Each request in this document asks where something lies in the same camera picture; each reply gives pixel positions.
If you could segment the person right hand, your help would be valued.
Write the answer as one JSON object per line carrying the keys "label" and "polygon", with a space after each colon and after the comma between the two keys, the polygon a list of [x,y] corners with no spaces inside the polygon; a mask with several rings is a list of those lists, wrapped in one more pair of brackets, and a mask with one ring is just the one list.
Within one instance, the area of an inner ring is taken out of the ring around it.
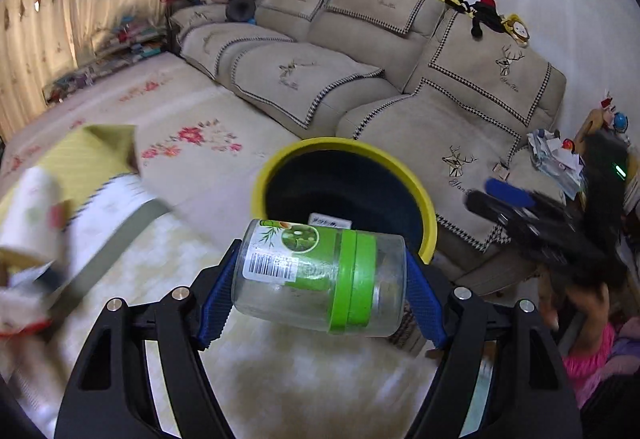
{"label": "person right hand", "polygon": [[[548,268],[539,269],[538,311],[544,323],[550,329],[559,329],[559,295],[553,289],[551,273]],[[570,348],[572,355],[589,357],[595,355],[602,345],[604,330],[608,324],[610,312],[610,291],[602,283],[599,289],[585,289],[577,285],[567,285],[564,299],[568,299],[585,316],[585,322]]]}

